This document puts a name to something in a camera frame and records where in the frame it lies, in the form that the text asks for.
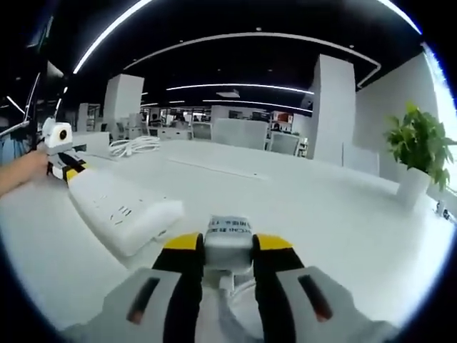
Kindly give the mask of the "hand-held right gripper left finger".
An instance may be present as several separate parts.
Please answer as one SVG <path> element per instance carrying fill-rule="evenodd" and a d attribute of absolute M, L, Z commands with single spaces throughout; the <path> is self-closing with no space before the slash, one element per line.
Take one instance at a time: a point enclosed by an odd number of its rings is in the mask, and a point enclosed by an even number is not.
<path fill-rule="evenodd" d="M 62 333 L 65 342 L 195 342 L 202 300 L 204 238 L 183 234 L 163 246 L 105 298 L 101 312 Z"/>

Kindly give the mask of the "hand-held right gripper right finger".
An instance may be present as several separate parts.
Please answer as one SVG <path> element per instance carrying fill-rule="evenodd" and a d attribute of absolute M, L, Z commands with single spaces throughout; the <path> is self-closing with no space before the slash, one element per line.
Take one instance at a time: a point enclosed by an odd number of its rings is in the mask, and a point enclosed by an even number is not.
<path fill-rule="evenodd" d="M 393 325 L 369 319 L 352 294 L 306 266 L 279 236 L 253 236 L 255 298 L 265 342 L 391 342 Z"/>

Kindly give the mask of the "person's left hand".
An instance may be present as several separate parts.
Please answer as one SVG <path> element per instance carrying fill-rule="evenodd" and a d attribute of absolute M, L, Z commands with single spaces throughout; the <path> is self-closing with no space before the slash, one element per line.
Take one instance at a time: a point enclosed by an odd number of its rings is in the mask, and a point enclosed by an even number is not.
<path fill-rule="evenodd" d="M 22 172 L 24 181 L 46 176 L 48 169 L 48 156 L 44 151 L 31 151 L 22 158 Z"/>

